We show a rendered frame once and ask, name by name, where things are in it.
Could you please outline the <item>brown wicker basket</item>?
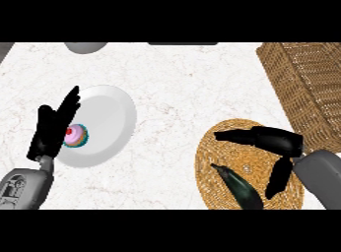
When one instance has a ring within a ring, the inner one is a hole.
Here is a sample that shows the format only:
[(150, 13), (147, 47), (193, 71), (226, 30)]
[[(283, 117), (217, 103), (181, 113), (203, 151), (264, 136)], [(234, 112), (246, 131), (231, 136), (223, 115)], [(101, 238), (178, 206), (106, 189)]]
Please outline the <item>brown wicker basket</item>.
[(304, 151), (341, 153), (341, 42), (266, 42), (257, 55)]

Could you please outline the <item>white round plate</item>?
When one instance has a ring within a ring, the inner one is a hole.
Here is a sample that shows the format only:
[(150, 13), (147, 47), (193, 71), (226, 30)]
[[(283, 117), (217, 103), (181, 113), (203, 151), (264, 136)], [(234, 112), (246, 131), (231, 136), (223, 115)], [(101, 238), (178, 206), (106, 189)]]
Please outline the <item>white round plate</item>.
[(128, 93), (115, 86), (97, 86), (80, 92), (80, 108), (72, 129), (83, 126), (86, 144), (61, 147), (58, 160), (72, 167), (92, 167), (113, 158), (125, 148), (135, 128), (137, 111)]

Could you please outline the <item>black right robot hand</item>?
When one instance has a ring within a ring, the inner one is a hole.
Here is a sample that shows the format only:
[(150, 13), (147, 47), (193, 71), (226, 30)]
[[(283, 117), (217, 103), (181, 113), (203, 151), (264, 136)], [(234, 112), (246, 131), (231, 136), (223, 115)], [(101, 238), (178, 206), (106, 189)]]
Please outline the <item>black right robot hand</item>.
[(292, 158), (298, 158), (303, 154), (303, 135), (273, 127), (254, 126), (249, 130), (215, 132), (214, 136), (218, 141), (254, 146), (280, 156), (273, 166), (266, 190), (266, 197), (271, 200), (288, 187), (294, 170)]

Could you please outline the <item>grey rounded object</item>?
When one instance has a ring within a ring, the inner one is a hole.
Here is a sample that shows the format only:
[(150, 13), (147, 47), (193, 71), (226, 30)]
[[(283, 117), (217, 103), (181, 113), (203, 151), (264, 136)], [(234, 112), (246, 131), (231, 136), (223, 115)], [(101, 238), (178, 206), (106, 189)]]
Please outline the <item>grey rounded object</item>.
[(97, 52), (107, 45), (106, 42), (66, 42), (69, 50), (78, 54)]

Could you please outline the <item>pink frosted cupcake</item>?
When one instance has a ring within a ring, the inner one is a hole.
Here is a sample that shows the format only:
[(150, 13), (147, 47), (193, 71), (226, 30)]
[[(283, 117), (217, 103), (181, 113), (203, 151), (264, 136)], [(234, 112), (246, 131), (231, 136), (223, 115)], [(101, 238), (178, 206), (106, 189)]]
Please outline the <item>pink frosted cupcake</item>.
[(63, 145), (67, 148), (79, 148), (88, 143), (89, 134), (88, 129), (82, 124), (73, 124), (69, 126), (64, 135)]

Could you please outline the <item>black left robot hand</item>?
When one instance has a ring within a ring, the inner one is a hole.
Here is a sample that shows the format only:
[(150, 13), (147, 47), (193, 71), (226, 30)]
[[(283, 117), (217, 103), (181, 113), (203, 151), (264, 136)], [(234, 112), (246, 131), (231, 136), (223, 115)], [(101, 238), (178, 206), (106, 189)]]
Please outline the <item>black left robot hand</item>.
[(39, 161), (43, 156), (55, 158), (64, 142), (66, 130), (80, 107), (79, 87), (67, 94), (58, 110), (43, 104), (39, 108), (38, 131), (32, 140), (27, 158)]

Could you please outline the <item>round woven straw placemat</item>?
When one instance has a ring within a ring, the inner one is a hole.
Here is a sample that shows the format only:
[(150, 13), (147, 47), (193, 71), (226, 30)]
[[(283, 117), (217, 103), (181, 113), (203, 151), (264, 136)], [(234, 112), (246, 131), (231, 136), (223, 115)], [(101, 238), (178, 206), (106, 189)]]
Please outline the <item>round woven straw placemat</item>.
[(240, 209), (218, 172), (212, 168), (212, 164), (217, 164), (227, 166), (249, 182), (261, 196), (266, 210), (300, 210), (304, 200), (304, 187), (294, 173), (286, 190), (271, 199), (266, 197), (271, 170), (280, 156), (252, 146), (215, 139), (215, 132), (233, 129), (249, 130), (254, 126), (260, 126), (260, 123), (249, 119), (224, 120), (212, 126), (200, 140), (194, 171), (205, 204), (211, 210)]

